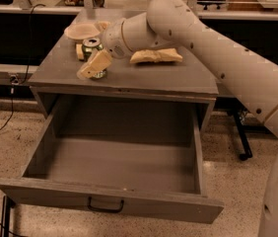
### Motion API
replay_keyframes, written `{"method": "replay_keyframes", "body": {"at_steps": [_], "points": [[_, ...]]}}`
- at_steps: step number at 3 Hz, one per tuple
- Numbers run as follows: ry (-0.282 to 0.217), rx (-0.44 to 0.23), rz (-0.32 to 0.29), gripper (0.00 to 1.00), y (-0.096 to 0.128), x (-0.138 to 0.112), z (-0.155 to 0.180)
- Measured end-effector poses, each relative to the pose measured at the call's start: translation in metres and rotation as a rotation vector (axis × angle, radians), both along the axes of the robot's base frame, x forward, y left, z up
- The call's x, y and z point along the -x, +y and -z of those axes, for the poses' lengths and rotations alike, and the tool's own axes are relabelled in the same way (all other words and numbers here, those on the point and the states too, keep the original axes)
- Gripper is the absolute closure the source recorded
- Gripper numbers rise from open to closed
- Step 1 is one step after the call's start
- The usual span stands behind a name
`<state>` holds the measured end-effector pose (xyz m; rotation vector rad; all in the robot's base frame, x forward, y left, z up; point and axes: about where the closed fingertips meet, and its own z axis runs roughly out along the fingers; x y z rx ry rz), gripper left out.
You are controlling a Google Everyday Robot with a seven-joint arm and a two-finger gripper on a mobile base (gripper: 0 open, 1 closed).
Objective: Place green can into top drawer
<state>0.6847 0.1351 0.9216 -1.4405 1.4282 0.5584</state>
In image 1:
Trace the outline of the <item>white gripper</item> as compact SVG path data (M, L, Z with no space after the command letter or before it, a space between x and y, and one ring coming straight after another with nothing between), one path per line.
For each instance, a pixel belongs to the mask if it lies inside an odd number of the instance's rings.
M122 26L125 19L119 19L115 22L99 21L96 22L96 28L102 33L102 43L105 49L94 50L77 72L79 79L91 79L99 72L107 69L112 63L112 57L124 58L129 55L129 49L126 46Z

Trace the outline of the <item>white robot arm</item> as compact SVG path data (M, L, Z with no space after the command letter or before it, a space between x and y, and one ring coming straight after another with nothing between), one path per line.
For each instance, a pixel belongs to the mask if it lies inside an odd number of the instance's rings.
M152 0L145 13L109 24L101 43L104 48L81 67L83 76L108 68L114 58L178 44L278 137L278 65L201 23L182 0ZM265 190L258 237L278 237L278 154Z

